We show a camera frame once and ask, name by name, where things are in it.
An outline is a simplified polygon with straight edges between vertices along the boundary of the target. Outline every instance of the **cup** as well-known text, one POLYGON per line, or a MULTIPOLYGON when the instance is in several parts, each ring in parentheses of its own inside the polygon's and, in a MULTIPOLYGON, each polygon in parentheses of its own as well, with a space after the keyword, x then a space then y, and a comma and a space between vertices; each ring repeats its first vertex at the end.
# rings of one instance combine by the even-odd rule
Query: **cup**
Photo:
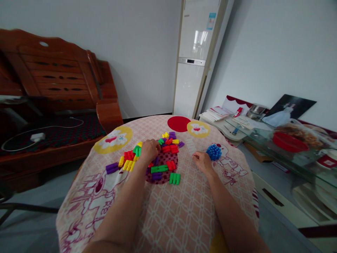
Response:
POLYGON ((322 149, 319 154, 325 155, 319 158, 316 163, 324 168, 331 169, 337 166, 337 150, 335 149, 322 149))

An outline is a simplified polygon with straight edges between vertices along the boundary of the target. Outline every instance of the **plastic bag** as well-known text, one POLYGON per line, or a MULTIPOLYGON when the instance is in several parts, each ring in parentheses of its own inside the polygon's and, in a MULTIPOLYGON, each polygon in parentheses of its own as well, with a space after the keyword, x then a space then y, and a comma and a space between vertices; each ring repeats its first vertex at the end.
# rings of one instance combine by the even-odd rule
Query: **plastic bag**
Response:
POLYGON ((275 129, 276 132, 283 132, 291 135, 314 149, 337 149, 336 140, 333 139, 323 128, 314 125, 302 124, 296 119, 275 129))

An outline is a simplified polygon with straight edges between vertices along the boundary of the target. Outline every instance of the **white wall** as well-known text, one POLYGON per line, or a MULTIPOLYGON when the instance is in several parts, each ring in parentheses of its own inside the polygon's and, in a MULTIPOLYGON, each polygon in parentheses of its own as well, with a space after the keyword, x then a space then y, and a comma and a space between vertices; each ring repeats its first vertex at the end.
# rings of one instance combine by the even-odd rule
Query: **white wall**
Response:
POLYGON ((180 0, 0 2, 0 28, 61 37, 107 60, 123 118, 172 112, 180 0))
POLYGON ((317 103, 300 119, 337 131, 337 1, 236 0, 203 111, 231 95, 271 108, 317 103))

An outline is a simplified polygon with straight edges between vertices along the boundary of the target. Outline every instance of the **red circle print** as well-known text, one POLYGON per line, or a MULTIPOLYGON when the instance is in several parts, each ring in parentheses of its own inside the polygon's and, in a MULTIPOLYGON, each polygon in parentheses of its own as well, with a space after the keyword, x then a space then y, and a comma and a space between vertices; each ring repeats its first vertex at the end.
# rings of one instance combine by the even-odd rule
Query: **red circle print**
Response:
POLYGON ((182 116, 174 116, 167 121, 168 126, 176 132, 186 132, 187 124, 190 122, 188 118, 182 116))

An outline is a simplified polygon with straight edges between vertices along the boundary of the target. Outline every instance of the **chair leg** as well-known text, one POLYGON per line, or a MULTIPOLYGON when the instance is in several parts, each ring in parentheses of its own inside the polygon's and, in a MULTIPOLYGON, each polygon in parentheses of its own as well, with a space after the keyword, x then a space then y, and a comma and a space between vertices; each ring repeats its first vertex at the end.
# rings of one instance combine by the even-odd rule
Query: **chair leg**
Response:
POLYGON ((7 209, 7 212, 0 218, 0 226, 4 221, 9 217, 9 215, 14 210, 25 210, 25 211, 32 211, 32 212, 42 212, 42 213, 58 213, 58 208, 52 207, 42 207, 42 206, 35 206, 35 205, 28 205, 28 204, 21 204, 21 203, 2 203, 0 204, 0 209, 7 209))

